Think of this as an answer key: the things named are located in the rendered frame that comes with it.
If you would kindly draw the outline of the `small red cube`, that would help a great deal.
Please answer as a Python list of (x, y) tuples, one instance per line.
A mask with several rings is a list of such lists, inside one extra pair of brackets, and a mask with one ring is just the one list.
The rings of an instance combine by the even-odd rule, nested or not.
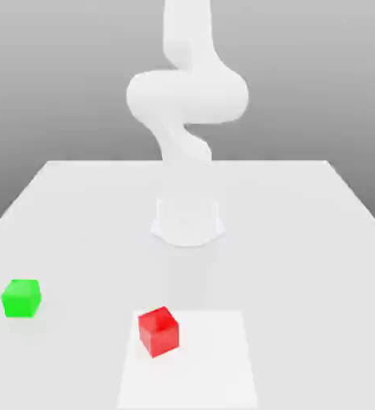
[(151, 358), (179, 347), (179, 323), (166, 307), (138, 316), (139, 339)]

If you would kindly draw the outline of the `small green cube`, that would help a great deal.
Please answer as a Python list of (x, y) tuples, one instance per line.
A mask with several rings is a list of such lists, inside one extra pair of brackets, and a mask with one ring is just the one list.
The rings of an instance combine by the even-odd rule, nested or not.
[(36, 279), (12, 279), (1, 295), (7, 318), (32, 318), (42, 301)]

